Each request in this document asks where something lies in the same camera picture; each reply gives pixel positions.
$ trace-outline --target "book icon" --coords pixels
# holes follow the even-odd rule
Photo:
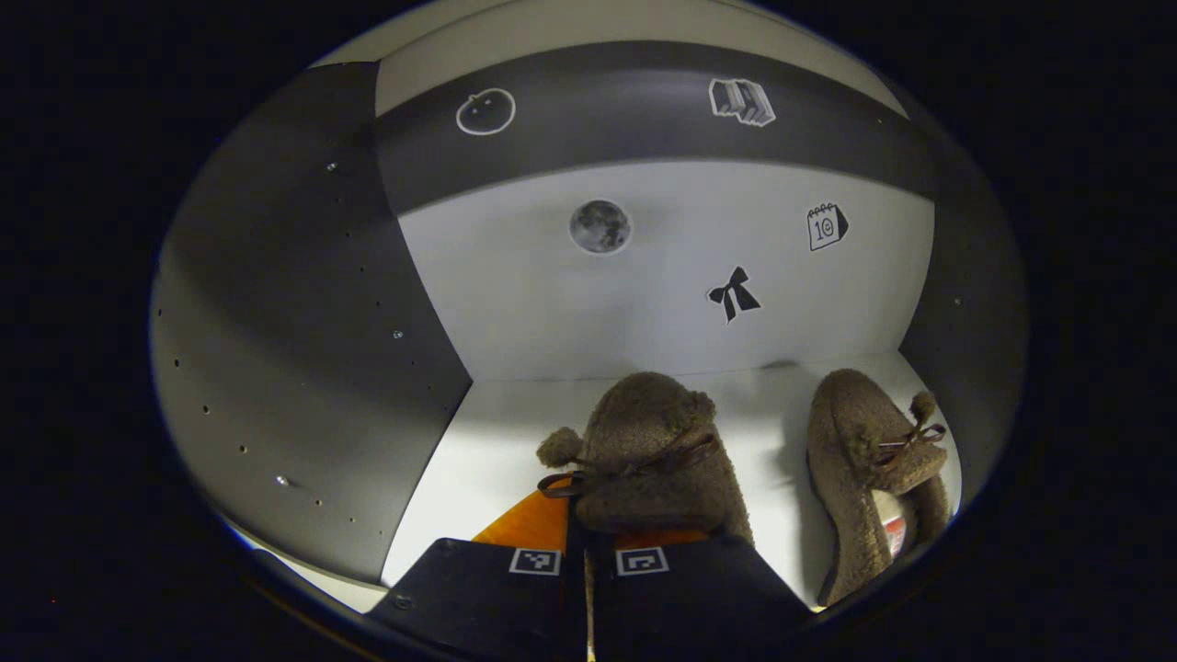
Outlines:
[[[759,82],[742,78],[711,81],[711,112],[716,117],[734,117],[740,124],[765,126],[777,115]]]

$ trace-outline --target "black bow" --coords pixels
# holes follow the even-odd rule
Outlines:
[[[756,300],[756,297],[744,289],[744,283],[747,283],[747,273],[744,273],[743,266],[737,266],[736,271],[732,272],[732,277],[727,279],[727,285],[716,287],[707,294],[707,298],[712,302],[724,304],[724,310],[727,311],[729,324],[736,318],[736,304],[732,303],[732,291],[736,292],[736,303],[739,304],[740,311],[760,307],[760,303]]]

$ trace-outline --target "white floor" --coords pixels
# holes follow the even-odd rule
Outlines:
[[[744,492],[757,551],[799,598],[816,605],[833,561],[833,529],[805,468],[809,406],[822,377],[855,368],[906,410],[923,382],[898,352],[763,370],[679,376],[711,396]],[[552,471],[536,449],[553,430],[580,432],[616,380],[478,382],[463,400],[413,494],[388,550],[381,582],[392,587],[440,537],[470,539]],[[935,422],[946,423],[937,412]],[[960,503],[960,463],[951,429],[942,471],[951,512]]]

